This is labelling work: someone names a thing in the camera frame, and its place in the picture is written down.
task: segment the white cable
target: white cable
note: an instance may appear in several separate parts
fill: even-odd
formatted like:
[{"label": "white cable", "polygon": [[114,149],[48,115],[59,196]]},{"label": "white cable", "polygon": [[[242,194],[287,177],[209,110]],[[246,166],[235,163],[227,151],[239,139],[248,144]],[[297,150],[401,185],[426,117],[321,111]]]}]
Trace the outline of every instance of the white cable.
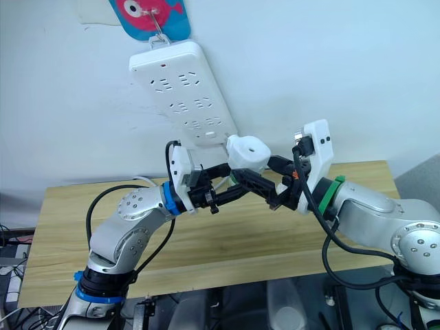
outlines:
[{"label": "white cable", "polygon": [[153,187],[157,187],[157,184],[150,178],[148,177],[141,177],[141,176],[135,176],[133,177],[133,179],[138,179],[138,180],[144,180],[146,182],[148,182],[149,184],[153,185]]},{"label": "white cable", "polygon": [[[63,310],[64,305],[66,305],[66,304],[64,303],[63,306],[61,306],[60,311],[58,313],[60,313]],[[59,316],[60,316],[60,314],[53,315],[49,320],[47,320],[46,326],[43,329],[53,329],[55,327],[55,323],[53,325],[48,325],[48,324],[49,324],[50,321],[56,320]]]},{"label": "white cable", "polygon": [[224,177],[218,184],[216,184],[214,186],[214,190],[217,190],[218,188],[220,188],[222,185],[225,184],[225,182],[227,182],[227,180],[229,179],[229,176]]},{"label": "white cable", "polygon": [[0,320],[0,322],[3,322],[3,321],[6,320],[7,318],[9,318],[12,314],[18,312],[20,309],[21,309],[21,308],[17,308],[16,310],[11,311],[7,316],[5,316],[4,318],[2,318],[2,319]]}]

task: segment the silver robotic arm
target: silver robotic arm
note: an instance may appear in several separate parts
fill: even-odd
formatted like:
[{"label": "silver robotic arm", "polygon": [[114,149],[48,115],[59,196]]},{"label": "silver robotic arm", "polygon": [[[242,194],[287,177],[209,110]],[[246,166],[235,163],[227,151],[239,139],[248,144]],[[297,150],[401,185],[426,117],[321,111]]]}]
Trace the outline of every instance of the silver robotic arm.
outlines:
[{"label": "silver robotic arm", "polygon": [[[168,144],[170,181],[130,192],[97,228],[91,237],[86,270],[78,275],[78,285],[55,329],[80,329],[79,325],[84,330],[119,329],[120,308],[129,284],[136,280],[134,269],[149,238],[167,221],[173,221],[173,228],[181,212],[192,214],[209,207],[214,214],[218,206],[252,192],[263,197],[272,210],[285,206],[306,214],[311,206],[304,184],[313,192],[320,215],[328,222],[338,219],[345,236],[395,254],[395,272],[409,279],[402,289],[417,299],[425,324],[440,322],[440,214],[423,201],[390,199],[340,177],[326,179],[333,158],[327,121],[306,125],[295,138],[293,151],[302,156],[300,164],[280,156],[268,159],[261,141],[235,137],[228,141],[228,163],[208,169],[196,164],[191,152],[178,143],[172,144],[170,156]],[[261,164],[281,174],[282,184],[275,187],[274,182],[250,170],[261,168]],[[303,182],[298,173],[304,176]],[[211,180],[227,175],[237,184],[216,193]]]},{"label": "silver robotic arm", "polygon": [[173,220],[178,211],[165,194],[169,184],[138,188],[124,196],[117,210],[91,237],[84,272],[77,274],[78,285],[58,318],[55,329],[119,329],[119,313],[135,280],[133,270],[161,225]]}]

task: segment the white wall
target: white wall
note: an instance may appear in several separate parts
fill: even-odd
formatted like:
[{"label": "white wall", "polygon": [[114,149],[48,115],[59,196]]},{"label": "white wall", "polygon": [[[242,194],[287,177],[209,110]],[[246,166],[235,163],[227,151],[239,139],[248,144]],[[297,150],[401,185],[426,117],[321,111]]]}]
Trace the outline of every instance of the white wall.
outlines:
[{"label": "white wall", "polygon": [[[186,5],[240,132],[274,153],[319,118],[336,162],[388,160],[397,176],[440,151],[440,1]],[[48,186],[165,173],[181,136],[129,77],[145,45],[79,24],[67,1],[0,11],[2,223],[35,224]]]}]

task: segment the white power strip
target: white power strip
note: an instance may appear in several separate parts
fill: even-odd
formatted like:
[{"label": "white power strip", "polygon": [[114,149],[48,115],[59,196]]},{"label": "white power strip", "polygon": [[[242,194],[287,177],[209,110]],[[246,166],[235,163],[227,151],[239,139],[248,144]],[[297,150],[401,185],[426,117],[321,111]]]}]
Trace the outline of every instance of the white power strip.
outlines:
[{"label": "white power strip", "polygon": [[237,133],[208,61],[194,41],[134,55],[130,70],[196,146],[225,143]]}]

